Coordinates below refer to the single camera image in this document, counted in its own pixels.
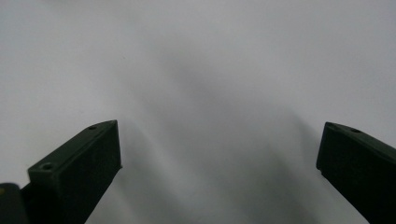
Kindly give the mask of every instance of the screw hole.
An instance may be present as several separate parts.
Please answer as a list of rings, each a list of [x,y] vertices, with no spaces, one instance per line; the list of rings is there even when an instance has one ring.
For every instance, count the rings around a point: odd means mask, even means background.
[[[361,131],[356,130],[356,129],[350,129],[350,131],[352,131],[353,133],[361,133]]]
[[[54,167],[54,165],[52,163],[50,163],[50,162],[47,162],[47,163],[44,163],[44,164],[41,165],[41,169],[47,170],[47,171],[48,170],[52,170],[53,167]]]

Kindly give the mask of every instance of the white backdrop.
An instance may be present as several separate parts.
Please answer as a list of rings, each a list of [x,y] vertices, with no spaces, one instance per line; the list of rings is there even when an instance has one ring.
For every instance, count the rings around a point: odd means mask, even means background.
[[[89,223],[367,223],[324,122],[396,146],[394,1],[0,0],[0,182],[85,127],[123,169]]]

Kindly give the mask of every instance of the white surface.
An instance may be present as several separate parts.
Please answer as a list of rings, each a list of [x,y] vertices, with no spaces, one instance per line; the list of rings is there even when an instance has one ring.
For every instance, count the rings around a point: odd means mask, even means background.
[[[367,223],[326,120],[396,146],[394,1],[0,1],[0,181],[83,128],[124,168],[90,223]]]

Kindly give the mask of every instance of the dark green plastic part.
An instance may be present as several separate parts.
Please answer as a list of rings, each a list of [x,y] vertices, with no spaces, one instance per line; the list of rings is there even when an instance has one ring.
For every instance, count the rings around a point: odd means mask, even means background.
[[[83,130],[28,170],[31,223],[85,223],[120,168],[117,121]]]
[[[395,148],[359,130],[327,122],[317,167],[370,223],[396,223]]]

